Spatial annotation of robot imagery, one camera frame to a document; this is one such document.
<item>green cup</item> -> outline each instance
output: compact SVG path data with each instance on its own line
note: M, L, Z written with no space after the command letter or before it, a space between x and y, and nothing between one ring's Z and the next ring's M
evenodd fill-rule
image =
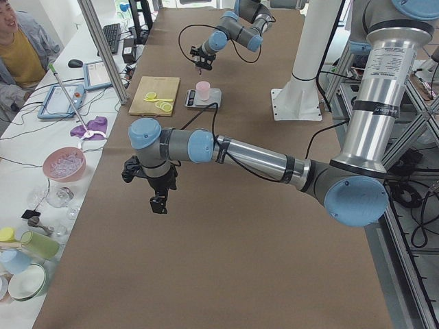
M21 246L30 252L50 259L56 255L60 249L60 244L45 235L27 231L21 236Z

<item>table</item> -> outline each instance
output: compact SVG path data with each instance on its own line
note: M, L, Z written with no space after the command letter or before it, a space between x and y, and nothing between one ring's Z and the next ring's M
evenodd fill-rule
M102 25L111 22L114 22L114 18L109 17L108 21L102 21ZM121 70L125 67L121 58L122 44L123 42L120 42L119 52L114 56L117 66ZM84 77L82 68L70 69L67 66L67 62L72 58L81 59L83 62L99 60L96 47L93 44L87 26L81 26L79 28L77 34L54 63L55 68L63 80ZM38 87L53 83L56 83L56 79L51 72L48 72ZM48 90L48 87L36 90L30 97L28 103L44 100ZM108 88L107 90L101 89L87 93L83 104L88 105L85 105L80 112L82 114L89 112L87 115L84 115L84 120L88 122L96 116L106 117L108 120L107 134L110 134L120 106L114 90ZM18 113L13 120L14 123L10 124L0 138L0 156L25 164L41 166L44 159L56 149L66 146L77 147L79 139L77 137L70 137L69 132L73 127L79 125L79 123L75 119L65 119L60 122L41 121L36 117L39 107L32 110L33 107L32 105L27 106ZM15 137L24 132L32 133ZM106 141L85 141L83 149L85 151L99 149L104 146L105 143ZM69 187L75 195L72 204L81 206L96 170L97 163L101 158L101 154L102 151L100 150L86 152L87 168L83 177L77 182L57 183L52 181L51 186ZM24 210L29 207L27 205L27 196L32 189L37 186L47 188L47 178L44 176L41 168L23 166L6 160L0 160L0 179L2 205L0 228L6 226L13 228L26 226L26 223L22 221L20 217ZM73 228L75 221L67 220L66 208L53 208L43 202L43 207L39 208L39 210L42 212L40 219L44 225L56 227L60 221L63 221L63 224L68 226L68 229L71 230ZM41 258L34 257L34 262L44 266L49 278L48 283L50 283L51 277L58 266L68 237L69 233L60 238L54 237L54 239L57 239L58 242L62 244L62 248L53 260L44 261ZM44 299L45 293L43 292L26 302L12 301L12 299L0 302L0 326L2 328L14 329L31 328Z
M143 75L181 78L174 115L181 127L195 112L182 106L200 80L221 88L215 132L303 157L313 132L331 124L275 122L270 89L281 88L302 29L297 12L276 10L256 64L229 45L200 77L178 50L188 24L215 25L220 10L161 10L128 89ZM183 34L188 51L211 33ZM239 48L247 58L245 49ZM264 182L239 167L189 164L178 168L168 215L148 204L145 180L126 184L123 163L134 150L130 102L121 107L102 160L66 246L35 329L48 328L391 328L361 228L337 223L291 186ZM204 113L190 127L210 128ZM340 151L335 132L316 139L311 157Z

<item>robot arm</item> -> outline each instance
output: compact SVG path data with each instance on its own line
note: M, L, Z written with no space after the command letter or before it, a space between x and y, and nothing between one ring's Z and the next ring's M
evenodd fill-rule
M173 160L214 160L232 165L238 162L272 181L294 185L316 198L332 217L350 226L376 221L388 204L383 185L374 178L309 159L295 159L225 136L213 138L206 130L162 128L155 119L142 118L130 126L129 136L137 156L125 163L122 176L126 182L134 176L148 180L155 190L151 207L158 214L167 213L167 192L176 189Z
M130 126L137 157L132 158L135 164L132 159L126 162L125 181L134 176L147 178L156 191L151 198L153 211L166 213L167 191L176 188L172 160L237 161L275 182L294 185L346 225L376 221L388 205L380 183L386 174L381 160L399 113L405 81L417 49L431 40L434 19L439 18L439 1L422 0L426 6L419 1L354 2L354 10L361 12L357 15L360 20L353 24L355 43L367 38L371 51L345 143L329 164L295 159L225 136L214 137L206 130L162 129L157 121L143 118ZM403 7L410 3L414 6Z
M229 40L234 40L248 50L255 52L262 44L262 33L272 26L272 15L260 1L236 0L235 12L227 11L219 20L216 30L204 43L191 48L195 66L198 69L210 71L216 53L222 50ZM239 22L239 17L251 23L244 27Z

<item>white pillar base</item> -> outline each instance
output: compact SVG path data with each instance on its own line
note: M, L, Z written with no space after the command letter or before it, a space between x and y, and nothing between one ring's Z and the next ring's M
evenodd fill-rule
M291 79L283 89L272 89L272 109L275 121L321 121L317 87L314 81Z

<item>white wall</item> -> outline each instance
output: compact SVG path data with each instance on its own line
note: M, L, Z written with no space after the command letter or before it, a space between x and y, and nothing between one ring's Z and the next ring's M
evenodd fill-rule
M9 0L15 10L29 12L61 47L76 33L76 23L85 24L78 0ZM101 15L116 15L114 0L93 0Z

